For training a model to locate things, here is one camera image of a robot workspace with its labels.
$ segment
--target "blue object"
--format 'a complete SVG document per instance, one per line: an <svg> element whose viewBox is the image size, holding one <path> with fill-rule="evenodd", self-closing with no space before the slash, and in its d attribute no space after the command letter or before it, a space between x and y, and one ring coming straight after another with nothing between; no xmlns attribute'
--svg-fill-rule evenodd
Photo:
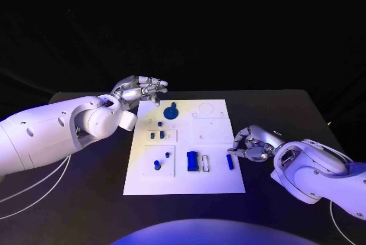
<svg viewBox="0 0 366 245"><path fill-rule="evenodd" d="M197 152L189 151L187 158L189 158L189 172L199 171Z"/></svg>
<svg viewBox="0 0 366 245"><path fill-rule="evenodd" d="M233 170L233 164L232 164L230 154L226 155L226 158L227 158L229 169Z"/></svg>
<svg viewBox="0 0 366 245"><path fill-rule="evenodd" d="M164 109L164 117L173 120L177 117L177 105L171 102L171 106Z"/></svg>
<svg viewBox="0 0 366 245"><path fill-rule="evenodd" d="M161 166L160 166L160 163L158 163L158 160L154 161L154 169L155 170L160 170Z"/></svg>

